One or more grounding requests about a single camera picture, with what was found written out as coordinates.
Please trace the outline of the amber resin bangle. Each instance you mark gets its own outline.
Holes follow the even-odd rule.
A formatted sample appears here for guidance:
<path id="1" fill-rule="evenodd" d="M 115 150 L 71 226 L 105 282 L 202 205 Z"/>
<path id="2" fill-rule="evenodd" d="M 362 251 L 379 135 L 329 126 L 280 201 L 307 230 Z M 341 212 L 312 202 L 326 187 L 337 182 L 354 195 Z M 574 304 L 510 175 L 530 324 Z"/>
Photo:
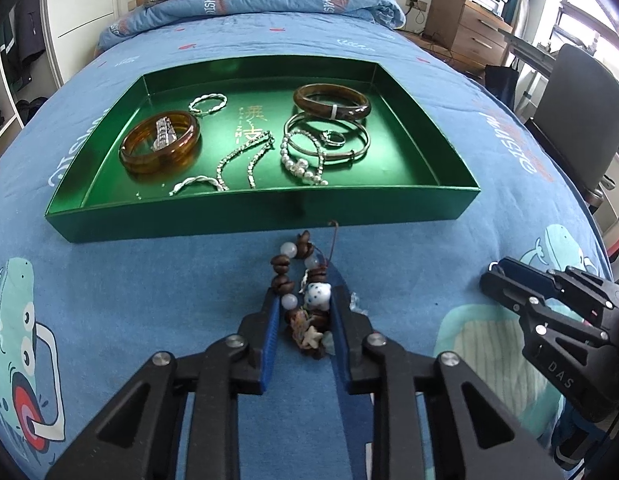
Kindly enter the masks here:
<path id="1" fill-rule="evenodd" d="M 130 174 L 159 174 L 183 165 L 200 142 L 198 119 L 170 110 L 135 125 L 119 145 L 118 156 Z"/>

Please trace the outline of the twisted silver bangle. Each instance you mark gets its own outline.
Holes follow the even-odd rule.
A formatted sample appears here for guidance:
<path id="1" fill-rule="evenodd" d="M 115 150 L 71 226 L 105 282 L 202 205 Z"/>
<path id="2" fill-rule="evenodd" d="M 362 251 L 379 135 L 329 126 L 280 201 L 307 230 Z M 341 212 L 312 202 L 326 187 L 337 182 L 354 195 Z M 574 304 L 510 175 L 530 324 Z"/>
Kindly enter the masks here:
<path id="1" fill-rule="evenodd" d="M 229 190 L 228 186 L 225 185 L 221 179 L 207 177 L 204 176 L 204 174 L 201 174 L 201 176 L 187 177 L 186 179 L 176 183 L 174 187 L 169 191 L 168 195 L 175 196 L 181 191 L 183 191 L 185 188 L 189 188 L 189 186 L 195 184 L 210 185 L 217 192 L 226 192 Z"/>

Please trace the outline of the green jewelry tray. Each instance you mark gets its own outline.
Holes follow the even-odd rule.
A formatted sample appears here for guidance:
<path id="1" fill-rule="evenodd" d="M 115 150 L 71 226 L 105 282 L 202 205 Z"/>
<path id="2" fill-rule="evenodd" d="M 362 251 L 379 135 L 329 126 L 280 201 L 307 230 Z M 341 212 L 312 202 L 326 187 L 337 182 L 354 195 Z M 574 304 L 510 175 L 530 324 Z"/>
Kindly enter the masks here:
<path id="1" fill-rule="evenodd" d="M 282 144 L 303 112 L 293 92 L 341 84 L 369 99 L 356 120 L 371 146 L 353 164 L 328 165 Z M 191 113 L 201 142 L 175 170 L 136 176 L 119 145 L 135 125 L 170 110 Z M 187 177 L 221 179 L 229 190 Z M 140 76 L 113 105 L 64 174 L 46 210 L 72 243 L 177 235 L 454 220 L 480 188 L 469 168 L 408 91 L 375 62 L 312 55 L 247 56 Z"/>

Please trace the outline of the blue cartoon bedspread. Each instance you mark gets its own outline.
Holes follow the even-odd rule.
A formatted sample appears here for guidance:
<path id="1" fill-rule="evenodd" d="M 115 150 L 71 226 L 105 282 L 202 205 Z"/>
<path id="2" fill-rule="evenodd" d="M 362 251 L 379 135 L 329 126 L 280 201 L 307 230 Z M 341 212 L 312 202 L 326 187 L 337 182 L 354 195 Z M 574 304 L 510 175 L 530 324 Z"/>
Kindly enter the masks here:
<path id="1" fill-rule="evenodd" d="M 517 318 L 479 289 L 520 259 L 612 274 L 597 226 L 533 136 L 480 86 L 385 27 L 344 15 L 238 14 L 144 32 L 52 96 L 0 159 L 0 438 L 39 479 L 158 350 L 204 350 L 262 304 L 270 259 L 295 231 L 72 244 L 44 211 L 78 150 L 142 75 L 265 54 L 380 64 L 442 130 L 480 185 L 454 221 L 322 224 L 313 240 L 377 330 L 406 349 L 456 351 L 534 436 L 558 391 L 522 356 Z"/>

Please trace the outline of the grey office chair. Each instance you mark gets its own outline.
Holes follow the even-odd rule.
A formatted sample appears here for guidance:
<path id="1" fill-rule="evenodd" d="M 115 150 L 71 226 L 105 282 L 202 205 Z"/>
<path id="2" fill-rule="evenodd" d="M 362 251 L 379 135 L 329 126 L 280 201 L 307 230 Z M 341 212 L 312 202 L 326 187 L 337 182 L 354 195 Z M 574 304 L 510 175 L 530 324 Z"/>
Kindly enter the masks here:
<path id="1" fill-rule="evenodd" d="M 619 82 L 585 51 L 561 47 L 536 112 L 525 127 L 570 178 L 590 210 L 619 149 Z"/>

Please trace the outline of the dark tote bag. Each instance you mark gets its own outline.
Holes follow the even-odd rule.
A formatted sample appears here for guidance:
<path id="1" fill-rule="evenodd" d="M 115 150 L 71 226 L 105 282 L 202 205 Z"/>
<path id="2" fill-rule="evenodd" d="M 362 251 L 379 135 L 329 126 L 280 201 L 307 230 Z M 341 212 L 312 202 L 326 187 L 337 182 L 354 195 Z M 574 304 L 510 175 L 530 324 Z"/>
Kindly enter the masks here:
<path id="1" fill-rule="evenodd" d="M 515 89 L 518 81 L 519 72 L 510 66 L 485 66 L 485 88 L 510 110 L 515 109 Z"/>

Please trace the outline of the thin silver bangle pair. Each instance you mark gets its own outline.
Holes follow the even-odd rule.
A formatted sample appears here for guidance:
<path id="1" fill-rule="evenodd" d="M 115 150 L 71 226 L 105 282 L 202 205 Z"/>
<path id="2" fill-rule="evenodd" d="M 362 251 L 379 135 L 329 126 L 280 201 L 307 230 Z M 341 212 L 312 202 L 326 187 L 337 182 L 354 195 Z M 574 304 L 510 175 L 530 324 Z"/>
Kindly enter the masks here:
<path id="1" fill-rule="evenodd" d="M 371 138 L 365 125 L 356 120 L 319 118 L 300 112 L 284 124 L 282 144 L 296 154 L 340 165 L 365 158 Z"/>

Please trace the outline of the wooden nightstand drawers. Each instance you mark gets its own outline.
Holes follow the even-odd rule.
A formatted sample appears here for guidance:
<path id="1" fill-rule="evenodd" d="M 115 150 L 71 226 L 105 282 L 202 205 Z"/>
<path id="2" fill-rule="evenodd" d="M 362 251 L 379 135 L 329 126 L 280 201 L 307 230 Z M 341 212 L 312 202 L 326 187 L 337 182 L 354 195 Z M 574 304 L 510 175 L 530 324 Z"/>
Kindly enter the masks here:
<path id="1" fill-rule="evenodd" d="M 460 73 L 481 79 L 506 56 L 512 27 L 471 0 L 432 0 L 424 31 L 402 35 Z"/>

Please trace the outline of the brown horn bangle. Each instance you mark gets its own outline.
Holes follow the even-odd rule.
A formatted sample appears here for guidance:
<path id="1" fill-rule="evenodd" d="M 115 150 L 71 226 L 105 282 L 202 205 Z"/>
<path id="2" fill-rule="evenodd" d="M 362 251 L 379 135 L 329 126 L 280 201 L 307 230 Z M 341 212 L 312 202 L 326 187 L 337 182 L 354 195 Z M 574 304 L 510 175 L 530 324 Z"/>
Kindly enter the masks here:
<path id="1" fill-rule="evenodd" d="M 364 93 L 341 84 L 304 84 L 294 90 L 293 101 L 303 112 L 327 119 L 359 120 L 372 110 Z"/>

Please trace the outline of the white wardrobe shelves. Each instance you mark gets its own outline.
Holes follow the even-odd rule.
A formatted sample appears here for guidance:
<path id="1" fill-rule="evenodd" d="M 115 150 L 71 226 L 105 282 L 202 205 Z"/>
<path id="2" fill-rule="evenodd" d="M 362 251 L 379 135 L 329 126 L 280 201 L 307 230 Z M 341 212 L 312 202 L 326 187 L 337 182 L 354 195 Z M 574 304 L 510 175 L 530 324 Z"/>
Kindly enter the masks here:
<path id="1" fill-rule="evenodd" d="M 117 0 L 16 0 L 0 21 L 0 157 L 96 55 Z"/>

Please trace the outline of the folded blue quilt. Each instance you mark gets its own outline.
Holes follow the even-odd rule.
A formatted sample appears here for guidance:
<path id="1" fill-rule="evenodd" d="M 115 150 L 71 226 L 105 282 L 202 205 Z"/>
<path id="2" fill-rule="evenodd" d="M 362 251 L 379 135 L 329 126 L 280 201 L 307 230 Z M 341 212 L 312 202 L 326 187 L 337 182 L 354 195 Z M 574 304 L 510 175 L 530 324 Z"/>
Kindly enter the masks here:
<path id="1" fill-rule="evenodd" d="M 250 13 L 344 14 L 372 21 L 390 29 L 406 24 L 406 14 L 396 0 L 166 0 L 138 6 L 103 32 L 96 44 L 102 53 L 142 32 L 202 18 Z"/>

